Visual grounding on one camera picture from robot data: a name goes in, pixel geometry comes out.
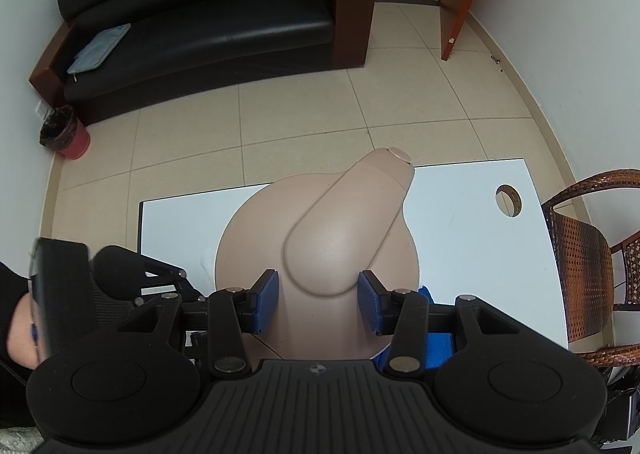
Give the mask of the person's left hand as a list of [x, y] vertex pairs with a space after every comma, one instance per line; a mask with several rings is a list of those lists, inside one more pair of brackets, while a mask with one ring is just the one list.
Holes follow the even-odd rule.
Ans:
[[17, 303], [6, 337], [6, 350], [15, 363], [35, 370], [40, 361], [35, 339], [32, 338], [31, 301], [30, 295], [25, 294]]

